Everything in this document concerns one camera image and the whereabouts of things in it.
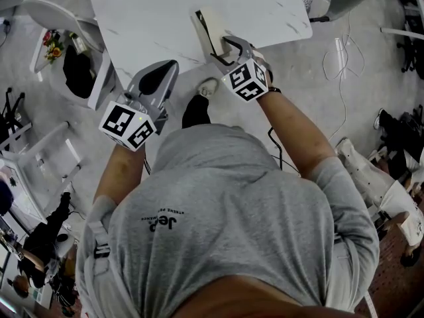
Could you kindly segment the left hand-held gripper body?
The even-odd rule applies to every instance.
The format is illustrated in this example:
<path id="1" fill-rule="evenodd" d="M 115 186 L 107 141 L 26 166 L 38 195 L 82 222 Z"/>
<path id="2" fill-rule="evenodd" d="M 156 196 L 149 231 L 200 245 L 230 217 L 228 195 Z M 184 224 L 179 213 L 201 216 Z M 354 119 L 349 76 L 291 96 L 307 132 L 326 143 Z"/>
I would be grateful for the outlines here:
<path id="1" fill-rule="evenodd" d="M 175 60 L 153 63 L 135 74 L 116 101 L 110 101 L 99 130 L 117 144 L 136 152 L 148 139 L 160 134 L 168 114 L 165 102 L 179 75 Z"/>

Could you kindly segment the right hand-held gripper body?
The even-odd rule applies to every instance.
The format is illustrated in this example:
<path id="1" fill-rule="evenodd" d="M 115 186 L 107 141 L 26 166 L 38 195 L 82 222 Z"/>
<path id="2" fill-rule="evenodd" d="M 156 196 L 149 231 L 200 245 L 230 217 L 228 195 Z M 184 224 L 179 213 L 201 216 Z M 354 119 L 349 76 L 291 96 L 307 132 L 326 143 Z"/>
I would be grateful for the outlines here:
<path id="1" fill-rule="evenodd" d="M 256 62 L 253 49 L 249 50 L 249 57 L 229 56 L 238 62 L 237 67 L 217 67 L 223 75 L 221 81 L 225 87 L 246 103 L 268 93 L 266 70 Z"/>

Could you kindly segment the person's right hand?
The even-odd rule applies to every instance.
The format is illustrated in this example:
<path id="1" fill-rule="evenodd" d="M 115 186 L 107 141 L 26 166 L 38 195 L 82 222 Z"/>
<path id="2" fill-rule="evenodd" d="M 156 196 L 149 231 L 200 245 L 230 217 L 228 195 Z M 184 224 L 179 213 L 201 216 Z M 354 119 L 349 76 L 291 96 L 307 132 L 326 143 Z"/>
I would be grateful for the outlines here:
<path id="1" fill-rule="evenodd" d="M 264 69 L 266 70 L 266 79 L 268 82 L 268 85 L 271 85 L 274 79 L 274 75 L 272 73 L 272 68 L 271 65 L 269 65 L 269 63 L 266 61 L 264 55 L 262 53 L 260 53 L 259 51 L 257 51 L 256 48 L 254 48 L 252 50 L 253 54 L 254 54 L 254 58 L 256 60 L 256 62 L 260 65 L 263 66 Z"/>

